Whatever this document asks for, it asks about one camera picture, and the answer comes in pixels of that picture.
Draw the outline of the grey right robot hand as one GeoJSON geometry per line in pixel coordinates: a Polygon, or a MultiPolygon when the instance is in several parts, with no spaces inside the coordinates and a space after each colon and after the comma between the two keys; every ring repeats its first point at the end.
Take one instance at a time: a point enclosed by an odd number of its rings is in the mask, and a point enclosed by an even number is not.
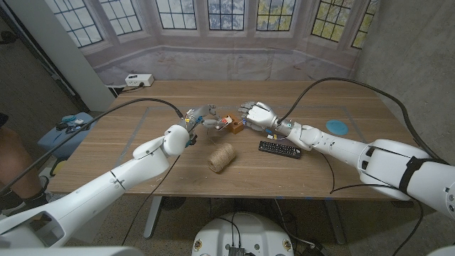
{"type": "Polygon", "coordinates": [[[245,102],[237,110],[247,127],[256,131],[274,130],[276,133],[289,136],[292,125],[285,121],[278,124],[279,118],[269,105],[262,102],[245,102]]]}

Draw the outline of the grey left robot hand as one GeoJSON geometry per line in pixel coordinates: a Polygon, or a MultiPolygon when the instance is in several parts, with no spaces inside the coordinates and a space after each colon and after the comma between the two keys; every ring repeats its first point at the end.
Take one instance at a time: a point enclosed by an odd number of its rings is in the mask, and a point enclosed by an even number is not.
{"type": "Polygon", "coordinates": [[[183,116],[182,126],[191,134],[193,130],[201,124],[205,128],[221,128],[225,124],[221,116],[216,112],[215,105],[203,105],[196,109],[190,109],[183,116]]]}

